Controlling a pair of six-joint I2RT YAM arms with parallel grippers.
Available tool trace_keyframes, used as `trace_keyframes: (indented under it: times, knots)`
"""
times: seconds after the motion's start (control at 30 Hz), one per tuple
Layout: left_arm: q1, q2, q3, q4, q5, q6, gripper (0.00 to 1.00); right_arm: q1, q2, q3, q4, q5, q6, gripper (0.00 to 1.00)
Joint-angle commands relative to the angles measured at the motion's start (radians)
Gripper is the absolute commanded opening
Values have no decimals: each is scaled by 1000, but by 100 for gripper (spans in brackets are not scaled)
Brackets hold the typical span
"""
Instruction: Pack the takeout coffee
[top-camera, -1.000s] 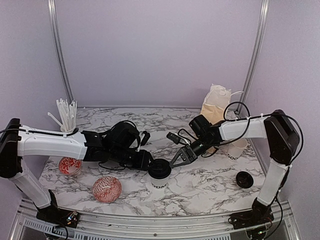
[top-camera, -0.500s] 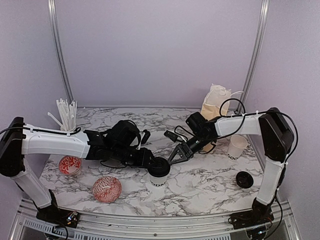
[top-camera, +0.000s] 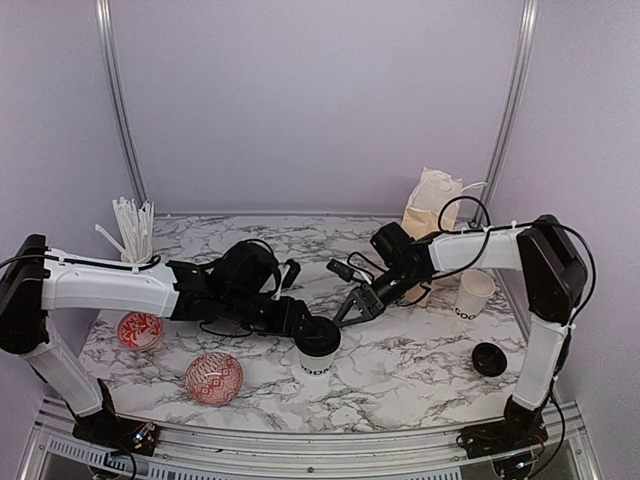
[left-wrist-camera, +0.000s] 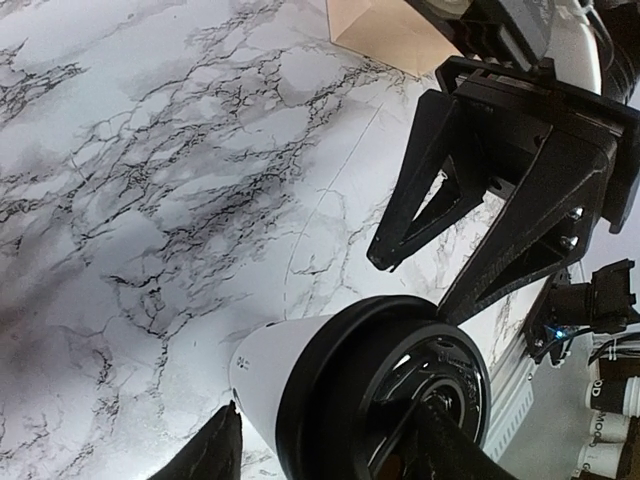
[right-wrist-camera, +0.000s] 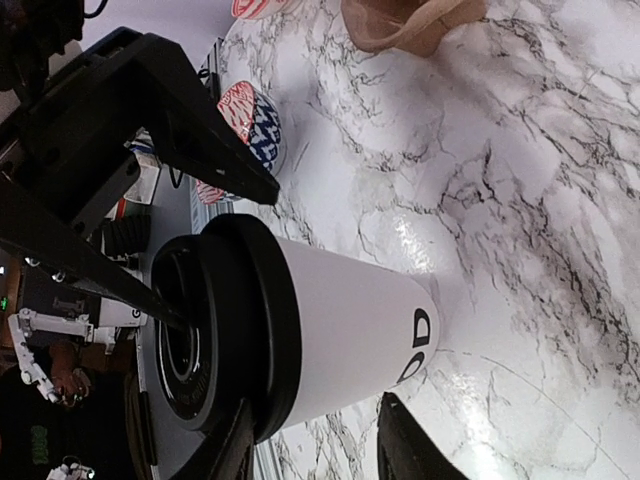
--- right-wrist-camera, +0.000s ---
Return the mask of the black cup lid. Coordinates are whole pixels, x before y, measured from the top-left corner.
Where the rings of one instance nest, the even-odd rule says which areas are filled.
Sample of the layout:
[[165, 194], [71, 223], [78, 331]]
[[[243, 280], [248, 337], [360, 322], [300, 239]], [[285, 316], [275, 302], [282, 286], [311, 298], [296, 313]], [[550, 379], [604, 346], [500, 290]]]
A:
[[156, 254], [153, 290], [187, 319], [180, 332], [156, 324], [156, 368], [181, 427], [208, 432], [246, 399], [254, 438], [276, 433], [301, 378], [298, 302], [283, 249], [248, 214], [215, 217]]

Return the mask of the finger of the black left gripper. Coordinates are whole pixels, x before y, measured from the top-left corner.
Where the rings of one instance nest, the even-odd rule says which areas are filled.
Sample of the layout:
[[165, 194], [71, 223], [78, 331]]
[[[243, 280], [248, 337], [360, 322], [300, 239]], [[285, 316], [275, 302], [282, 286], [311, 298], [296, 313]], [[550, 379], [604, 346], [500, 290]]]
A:
[[377, 426], [380, 479], [467, 480], [438, 449], [396, 394], [383, 393]]
[[252, 479], [254, 447], [251, 405], [247, 399], [241, 399], [205, 436], [171, 480]]

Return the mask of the white paper coffee cup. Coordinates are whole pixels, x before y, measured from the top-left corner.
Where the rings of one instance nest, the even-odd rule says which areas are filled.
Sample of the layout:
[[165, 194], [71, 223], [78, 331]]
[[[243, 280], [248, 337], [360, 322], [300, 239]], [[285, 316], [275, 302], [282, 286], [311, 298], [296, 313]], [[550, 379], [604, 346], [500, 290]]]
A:
[[279, 430], [401, 384], [433, 358], [441, 321], [423, 281], [275, 238], [292, 275], [302, 338], [299, 389]]

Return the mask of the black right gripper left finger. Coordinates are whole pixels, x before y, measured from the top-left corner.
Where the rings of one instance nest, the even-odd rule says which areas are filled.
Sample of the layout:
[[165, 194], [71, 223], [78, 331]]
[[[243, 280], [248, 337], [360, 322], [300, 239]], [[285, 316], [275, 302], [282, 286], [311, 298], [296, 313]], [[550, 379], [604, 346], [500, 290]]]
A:
[[61, 273], [79, 291], [118, 300], [177, 330], [188, 327], [178, 308], [94, 250], [6, 174], [1, 175], [1, 247]]

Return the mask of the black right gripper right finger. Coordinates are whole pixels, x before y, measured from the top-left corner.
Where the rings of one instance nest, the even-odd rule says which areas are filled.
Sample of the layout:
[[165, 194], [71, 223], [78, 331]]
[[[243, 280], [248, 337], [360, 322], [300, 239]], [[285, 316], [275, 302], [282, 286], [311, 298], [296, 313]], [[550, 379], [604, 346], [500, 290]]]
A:
[[117, 29], [59, 71], [1, 124], [25, 160], [14, 177], [28, 190], [95, 190], [118, 169], [125, 144], [147, 131], [159, 159], [206, 184], [272, 205], [279, 184], [228, 125], [181, 46]]

